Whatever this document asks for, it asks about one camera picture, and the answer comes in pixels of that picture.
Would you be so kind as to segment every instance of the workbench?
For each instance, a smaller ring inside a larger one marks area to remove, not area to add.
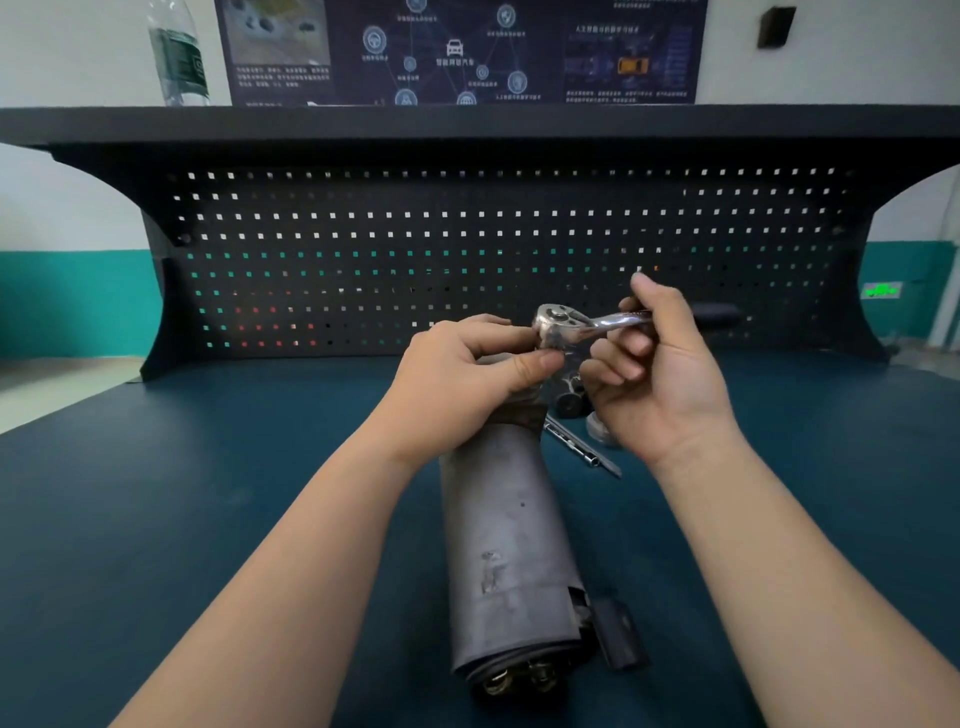
[[[852,563],[960,664],[960,382],[826,352],[723,352],[751,443]],[[0,436],[0,725],[101,728],[390,384],[392,357],[198,364]],[[399,502],[334,725],[762,725],[646,469],[545,439],[581,573],[653,666],[596,656],[550,705],[449,671],[439,471]]]

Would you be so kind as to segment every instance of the yellow car image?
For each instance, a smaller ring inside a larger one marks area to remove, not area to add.
[[[616,72],[621,76],[645,76],[650,70],[650,59],[622,58],[616,62]]]

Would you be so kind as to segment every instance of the poster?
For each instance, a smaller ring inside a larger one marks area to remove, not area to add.
[[[707,0],[215,0],[236,106],[692,104]]]

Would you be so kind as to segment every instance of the green exit sign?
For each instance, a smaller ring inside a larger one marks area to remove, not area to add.
[[[860,293],[862,300],[866,299],[898,299],[903,290],[903,281],[893,283],[866,283]]]

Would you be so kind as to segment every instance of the left hand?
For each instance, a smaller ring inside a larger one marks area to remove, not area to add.
[[[371,413],[379,443],[418,470],[462,445],[516,392],[543,381],[564,364],[562,352],[531,351],[537,335],[490,314],[440,321],[416,334],[394,383]],[[487,354],[517,354],[478,365]]]

